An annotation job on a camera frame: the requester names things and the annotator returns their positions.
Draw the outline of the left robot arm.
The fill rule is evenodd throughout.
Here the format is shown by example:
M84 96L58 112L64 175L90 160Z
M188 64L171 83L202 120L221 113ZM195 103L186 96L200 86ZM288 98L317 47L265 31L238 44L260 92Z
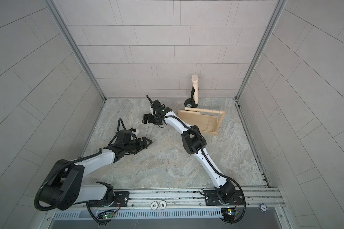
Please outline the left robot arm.
M120 130L106 147L92 155L72 161L58 160L37 191L34 207L39 211L66 210L74 204L89 201L104 207L112 205L116 197L111 184L98 181L94 185L85 185L83 178L152 144L146 137L138 138L137 133L134 128Z

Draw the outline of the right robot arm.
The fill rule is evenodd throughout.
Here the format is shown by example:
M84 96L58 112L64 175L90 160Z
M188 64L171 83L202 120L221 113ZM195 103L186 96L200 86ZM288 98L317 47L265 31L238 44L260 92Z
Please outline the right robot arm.
M220 202L224 205L235 202L236 187L233 180L223 175L216 168L215 163L205 149L207 142L198 126L185 123L171 108L161 104L159 100L152 101L148 96L147 99L150 102L151 113L149 116L151 118L145 118L143 123L153 123L155 125L165 123L172 126L181 135L185 151L196 158L209 175Z

